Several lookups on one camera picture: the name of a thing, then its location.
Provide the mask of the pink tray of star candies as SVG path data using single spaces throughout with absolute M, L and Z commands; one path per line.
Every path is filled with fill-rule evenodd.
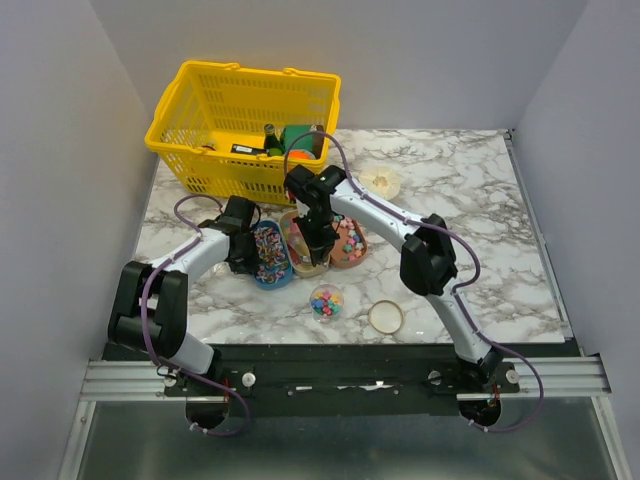
M 344 215 L 335 215 L 333 226 L 339 235 L 330 253 L 330 265 L 347 269 L 359 265 L 368 252 L 368 244 L 359 224 Z

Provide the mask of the beige tray of gummy candies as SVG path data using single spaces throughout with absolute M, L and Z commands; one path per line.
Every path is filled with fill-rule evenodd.
M 328 270 L 329 264 L 327 262 L 318 265 L 312 264 L 309 248 L 298 224 L 294 221 L 297 217 L 298 212 L 290 210 L 282 214 L 279 219 L 279 227 L 284 235 L 294 273 L 301 278 L 318 276 Z

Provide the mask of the blue tray of striped candies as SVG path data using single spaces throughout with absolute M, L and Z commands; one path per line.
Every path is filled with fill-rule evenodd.
M 254 229 L 259 267 L 254 275 L 257 286 L 271 291 L 287 286 L 293 279 L 293 267 L 284 235 L 279 225 L 261 220 Z

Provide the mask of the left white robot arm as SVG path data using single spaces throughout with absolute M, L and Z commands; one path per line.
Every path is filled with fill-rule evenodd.
M 214 349 L 187 332 L 187 301 L 193 284 L 218 264 L 235 274 L 255 275 L 260 258 L 254 236 L 260 208 L 231 196 L 214 219 L 200 224 L 174 214 L 194 230 L 190 240 L 150 262 L 131 261 L 121 272 L 108 325 L 111 342 L 145 352 L 156 364 L 188 371 L 187 382 L 201 395 L 222 380 L 212 364 Z

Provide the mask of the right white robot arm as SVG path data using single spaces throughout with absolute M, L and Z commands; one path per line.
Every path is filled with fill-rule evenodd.
M 297 202 L 296 223 L 314 265 L 328 260 L 339 239 L 336 216 L 346 216 L 376 233 L 400 253 L 403 284 L 426 298 L 453 340 L 462 384 L 480 392 L 494 383 L 502 355 L 481 338 L 461 295 L 466 284 L 456 281 L 452 244 L 459 238 L 440 216 L 422 218 L 408 213 L 364 190 L 338 166 L 314 174 L 298 165 L 286 174 L 284 187 Z

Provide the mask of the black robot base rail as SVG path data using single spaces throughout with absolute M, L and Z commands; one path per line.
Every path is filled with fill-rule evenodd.
M 110 345 L 101 361 L 142 361 Z M 532 372 L 534 358 L 583 357 L 577 343 L 511 344 L 493 381 L 472 385 L 450 345 L 222 345 L 208 380 L 156 367 L 168 387 L 188 396 L 219 394 L 220 402 L 181 399 L 194 427 L 234 429 L 246 420 L 278 417 L 354 417 L 428 414 L 497 423 L 500 392 L 517 392 L 513 361 Z

